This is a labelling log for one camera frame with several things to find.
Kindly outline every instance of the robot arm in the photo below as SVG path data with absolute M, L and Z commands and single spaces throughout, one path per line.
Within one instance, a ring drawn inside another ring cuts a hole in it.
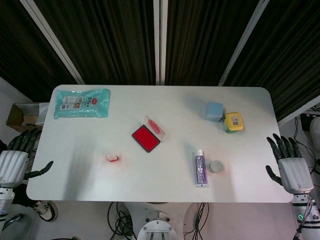
M 13 188 L 19 186 L 23 179 L 46 173 L 53 164 L 51 161 L 40 171 L 25 173 L 28 157 L 40 134 L 41 131 L 38 129 L 24 131 L 9 143 L 7 150 L 0 154 L 0 232 L 8 215 L 8 207 L 15 197 Z
M 276 176 L 270 166 L 265 166 L 270 178 L 293 194 L 291 205 L 299 227 L 293 237 L 298 240 L 300 234 L 304 240 L 320 238 L 320 213 L 316 202 L 309 193 L 314 188 L 306 160 L 301 156 L 295 140 L 273 134 L 276 143 L 267 137 L 275 160 L 278 164 L 280 177 Z

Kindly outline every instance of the label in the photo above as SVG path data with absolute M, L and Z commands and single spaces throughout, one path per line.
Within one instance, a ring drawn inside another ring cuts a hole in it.
M 81 109 L 83 101 L 84 96 L 64 96 L 62 104 L 60 105 L 60 110 L 65 111 Z
M 232 119 L 232 124 L 233 124 L 233 125 L 235 125 L 235 126 L 240 125 L 240 124 L 239 124 L 239 119 L 238 119 L 237 116 L 232 116 L 231 119 Z

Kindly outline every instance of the sneaker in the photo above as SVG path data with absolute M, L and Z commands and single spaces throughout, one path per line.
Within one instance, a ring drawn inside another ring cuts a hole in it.
M 58 217 L 57 206 L 52 201 L 37 201 L 32 208 L 46 222 L 53 222 Z

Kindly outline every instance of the black curtain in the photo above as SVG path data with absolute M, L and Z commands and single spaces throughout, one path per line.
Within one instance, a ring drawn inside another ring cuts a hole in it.
M 169 0 L 166 85 L 216 86 L 258 0 Z
M 35 3 L 86 84 L 155 84 L 152 0 Z
M 35 102 L 61 84 L 76 84 L 24 7 L 0 0 L 0 77 Z
M 225 86 L 266 88 L 277 120 L 320 95 L 320 2 L 271 0 Z

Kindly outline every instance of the toothpaste tube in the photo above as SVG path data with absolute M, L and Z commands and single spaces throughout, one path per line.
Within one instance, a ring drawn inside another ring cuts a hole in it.
M 196 152 L 194 159 L 195 167 L 195 185 L 197 187 L 208 187 L 207 173 L 206 173 L 206 163 L 204 157 L 204 151 L 199 149 Z

